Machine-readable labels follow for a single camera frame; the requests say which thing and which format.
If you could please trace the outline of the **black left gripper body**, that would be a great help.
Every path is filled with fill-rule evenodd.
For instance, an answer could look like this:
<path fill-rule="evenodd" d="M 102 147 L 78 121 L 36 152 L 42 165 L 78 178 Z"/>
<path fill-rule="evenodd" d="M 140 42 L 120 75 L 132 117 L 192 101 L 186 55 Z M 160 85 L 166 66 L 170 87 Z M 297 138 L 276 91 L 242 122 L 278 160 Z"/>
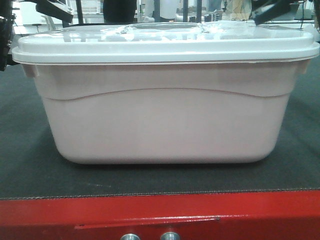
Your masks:
<path fill-rule="evenodd" d="M 36 0 L 36 10 L 44 15 L 71 23 L 73 10 L 64 0 Z"/>

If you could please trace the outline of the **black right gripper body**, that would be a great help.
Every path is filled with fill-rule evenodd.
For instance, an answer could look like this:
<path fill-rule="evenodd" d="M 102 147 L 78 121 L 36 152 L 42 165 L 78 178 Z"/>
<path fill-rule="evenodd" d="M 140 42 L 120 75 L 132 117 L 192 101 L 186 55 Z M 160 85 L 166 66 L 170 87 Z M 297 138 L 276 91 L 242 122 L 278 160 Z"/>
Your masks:
<path fill-rule="evenodd" d="M 254 15 L 254 23 L 258 26 L 288 13 L 291 10 L 290 4 L 293 2 L 293 0 L 276 0 L 271 8 Z"/>

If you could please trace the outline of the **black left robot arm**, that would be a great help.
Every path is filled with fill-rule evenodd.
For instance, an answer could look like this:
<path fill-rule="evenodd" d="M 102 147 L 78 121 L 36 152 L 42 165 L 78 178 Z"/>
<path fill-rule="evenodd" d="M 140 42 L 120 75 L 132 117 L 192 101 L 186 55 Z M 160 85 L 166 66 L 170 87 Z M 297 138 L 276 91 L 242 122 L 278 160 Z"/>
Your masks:
<path fill-rule="evenodd" d="M 37 12 L 70 23 L 73 19 L 72 7 L 65 0 L 29 0 L 35 3 Z M 3 72 L 8 63 L 12 44 L 12 27 L 15 21 L 13 0 L 0 1 L 0 70 Z"/>

